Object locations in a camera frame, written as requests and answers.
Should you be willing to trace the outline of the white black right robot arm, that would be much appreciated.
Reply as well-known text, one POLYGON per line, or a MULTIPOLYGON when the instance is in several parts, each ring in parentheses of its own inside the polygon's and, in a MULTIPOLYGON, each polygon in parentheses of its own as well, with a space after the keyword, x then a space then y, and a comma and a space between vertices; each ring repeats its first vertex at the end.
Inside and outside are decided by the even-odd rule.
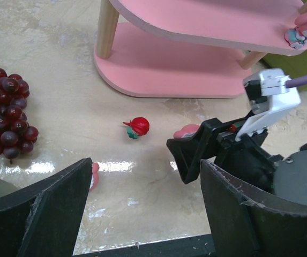
POLYGON ((236 140, 247 117, 229 122, 217 118, 189 124, 167 140, 183 183, 196 180, 201 160, 276 196, 307 206, 307 143, 288 157, 271 155, 262 148, 268 130, 244 133, 236 140))

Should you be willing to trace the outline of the pink toy with green centre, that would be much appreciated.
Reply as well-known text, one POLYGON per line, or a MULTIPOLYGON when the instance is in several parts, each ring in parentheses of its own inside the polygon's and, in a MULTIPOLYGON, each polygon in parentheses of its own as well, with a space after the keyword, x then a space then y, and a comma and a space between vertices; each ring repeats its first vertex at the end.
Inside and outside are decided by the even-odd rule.
POLYGON ((89 192, 93 191, 99 182, 99 174, 98 174, 99 168, 100 167, 97 162, 94 162, 92 164, 92 179, 89 187, 89 192))

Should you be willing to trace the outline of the pink toy with blue bow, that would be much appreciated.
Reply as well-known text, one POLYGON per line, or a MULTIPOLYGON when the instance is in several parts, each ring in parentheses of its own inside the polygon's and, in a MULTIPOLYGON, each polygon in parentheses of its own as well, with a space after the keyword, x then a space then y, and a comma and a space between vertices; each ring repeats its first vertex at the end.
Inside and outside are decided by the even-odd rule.
POLYGON ((290 47, 298 50, 307 44, 307 13, 297 17, 294 24, 293 29, 285 32, 284 39, 290 47))

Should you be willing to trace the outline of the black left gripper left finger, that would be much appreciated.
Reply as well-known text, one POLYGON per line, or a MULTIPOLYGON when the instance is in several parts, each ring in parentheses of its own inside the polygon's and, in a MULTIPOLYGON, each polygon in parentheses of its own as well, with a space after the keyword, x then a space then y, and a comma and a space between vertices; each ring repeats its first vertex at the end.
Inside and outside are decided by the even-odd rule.
POLYGON ((84 158, 0 198, 0 256, 72 256, 92 179, 84 158))

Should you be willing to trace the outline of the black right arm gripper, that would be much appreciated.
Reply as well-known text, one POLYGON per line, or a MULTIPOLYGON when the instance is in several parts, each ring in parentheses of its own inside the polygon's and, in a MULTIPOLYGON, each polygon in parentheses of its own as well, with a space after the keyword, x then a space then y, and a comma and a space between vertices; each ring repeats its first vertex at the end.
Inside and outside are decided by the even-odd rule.
MULTIPOLYGON (((200 174, 200 160, 211 157, 215 149, 216 133, 224 123, 217 118, 200 124, 198 131, 188 138, 168 139, 166 145, 171 152, 181 180, 188 184, 200 174)), ((284 159, 280 154, 271 155, 261 145, 268 136, 268 129, 253 135, 243 134, 240 141, 235 140, 236 133, 224 132, 218 135, 219 150, 214 163, 231 174, 268 193, 273 193, 274 175, 279 163, 284 159)))

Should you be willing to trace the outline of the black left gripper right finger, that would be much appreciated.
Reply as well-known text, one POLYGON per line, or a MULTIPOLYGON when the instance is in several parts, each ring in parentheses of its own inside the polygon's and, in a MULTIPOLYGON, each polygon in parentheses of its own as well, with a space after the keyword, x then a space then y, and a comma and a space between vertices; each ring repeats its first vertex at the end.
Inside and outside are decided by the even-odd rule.
POLYGON ((242 181, 208 160, 200 182, 217 256, 307 256, 307 206, 242 181))

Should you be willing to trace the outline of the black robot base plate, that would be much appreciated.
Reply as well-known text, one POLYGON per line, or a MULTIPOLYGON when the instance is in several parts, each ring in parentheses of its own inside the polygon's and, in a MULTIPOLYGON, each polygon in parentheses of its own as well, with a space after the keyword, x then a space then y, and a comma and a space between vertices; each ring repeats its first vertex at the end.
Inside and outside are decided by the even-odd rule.
POLYGON ((81 257, 217 256, 211 234, 82 254, 81 257))

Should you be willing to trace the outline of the pink toy with white frill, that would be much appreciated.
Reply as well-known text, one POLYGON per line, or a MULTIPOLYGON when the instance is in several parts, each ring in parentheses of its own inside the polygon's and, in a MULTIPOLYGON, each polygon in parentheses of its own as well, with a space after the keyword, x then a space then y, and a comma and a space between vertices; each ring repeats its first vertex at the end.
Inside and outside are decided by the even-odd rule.
POLYGON ((188 124, 173 134, 174 139, 192 137, 199 129, 200 125, 188 124))

